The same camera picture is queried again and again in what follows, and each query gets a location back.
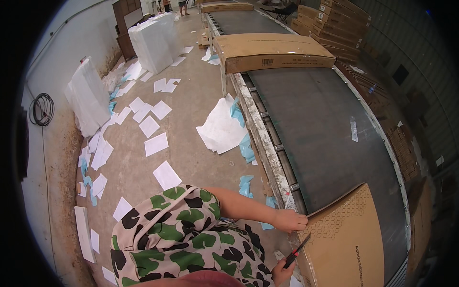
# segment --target person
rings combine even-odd
[[[285,258],[270,271],[260,238],[249,225],[304,230],[308,218],[274,209],[224,188],[179,185],[132,208],[113,228],[111,257],[119,286],[278,287],[295,263]]]
[[[163,4],[164,4],[164,10],[166,12],[170,12],[170,0],[164,0]]]
[[[182,14],[182,10],[183,10],[183,7],[185,7],[185,15],[189,15],[187,12],[186,12],[186,1],[182,1],[182,2],[179,2],[179,9],[180,9],[180,16],[183,16]]]

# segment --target camouflage shirt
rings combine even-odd
[[[129,211],[113,228],[111,255],[119,286],[198,270],[248,287],[274,285],[258,235],[221,220],[218,199],[196,186],[168,189]]]

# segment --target concrete floor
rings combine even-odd
[[[190,33],[202,29],[201,15],[196,8],[188,11],[190,15],[181,17],[176,22],[176,27],[184,46],[195,48],[189,54],[184,54],[186,59],[177,67],[170,66],[146,82],[137,80],[129,93],[116,98],[117,105],[114,108],[114,112],[119,113],[136,97],[140,97],[152,106],[163,100],[172,111],[161,121],[151,114],[160,125],[160,129],[152,137],[166,132],[169,148],[146,157],[144,141],[147,138],[138,127],[139,124],[132,119],[134,114],[130,113],[122,125],[111,125],[104,133],[104,138],[114,148],[107,163],[98,171],[89,167],[87,173],[93,180],[100,173],[108,179],[102,199],[98,199],[97,206],[93,207],[89,195],[86,198],[77,196],[77,205],[88,209],[90,228],[99,234],[100,254],[95,253],[97,264],[87,261],[98,286],[112,286],[105,280],[102,266],[112,270],[110,243],[113,227],[117,223],[112,215],[120,197],[123,196],[132,206],[135,206],[161,192],[162,189],[152,172],[165,160],[182,179],[182,183],[195,186],[220,186],[238,192],[239,178],[242,175],[254,175],[255,178],[251,181],[254,200],[265,203],[259,167],[246,164],[237,147],[221,155],[208,150],[196,131],[196,126],[204,124],[222,95],[220,67],[201,60],[205,50],[198,49],[195,44],[196,33]],[[173,93],[154,94],[154,82],[165,77],[167,80],[169,78],[182,80]],[[232,86],[228,86],[228,92],[235,97]],[[77,181],[82,181],[79,169]],[[283,254],[291,252],[285,232],[263,231],[258,222],[247,223],[260,235],[266,251],[265,264],[269,269],[277,264],[274,250],[280,250]]]

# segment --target plastic bottle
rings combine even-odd
[[[373,87],[371,87],[369,90],[368,90],[368,93],[371,94],[373,93],[373,91],[376,89],[376,84],[373,85]]]

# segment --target hand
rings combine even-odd
[[[298,214],[293,209],[276,209],[273,223],[275,228],[290,233],[292,230],[304,230],[308,224],[308,217]]]
[[[274,285],[280,286],[284,281],[289,280],[295,269],[296,261],[294,261],[287,269],[284,269],[284,265],[287,262],[287,258],[284,257],[277,261],[277,265],[271,270],[273,275]]]

